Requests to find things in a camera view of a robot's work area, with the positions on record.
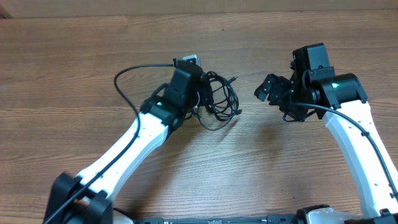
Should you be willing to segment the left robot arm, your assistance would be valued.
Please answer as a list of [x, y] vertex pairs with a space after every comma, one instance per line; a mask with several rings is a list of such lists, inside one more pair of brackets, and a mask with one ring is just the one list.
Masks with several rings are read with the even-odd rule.
[[75, 177], [54, 181], [44, 223], [135, 223], [113, 203], [141, 162], [184, 122], [200, 104], [204, 72], [196, 55], [174, 59], [170, 83], [146, 99], [129, 129], [97, 161]]

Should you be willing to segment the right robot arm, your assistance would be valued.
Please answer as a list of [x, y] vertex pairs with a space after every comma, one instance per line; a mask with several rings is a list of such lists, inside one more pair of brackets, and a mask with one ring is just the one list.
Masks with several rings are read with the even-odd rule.
[[291, 123], [304, 122], [313, 114], [323, 120], [341, 149], [361, 204], [359, 215], [328, 205], [301, 208], [292, 223], [397, 223], [397, 169], [358, 77], [336, 75], [323, 43], [296, 49], [292, 56], [292, 76], [269, 74], [254, 96], [278, 106]]

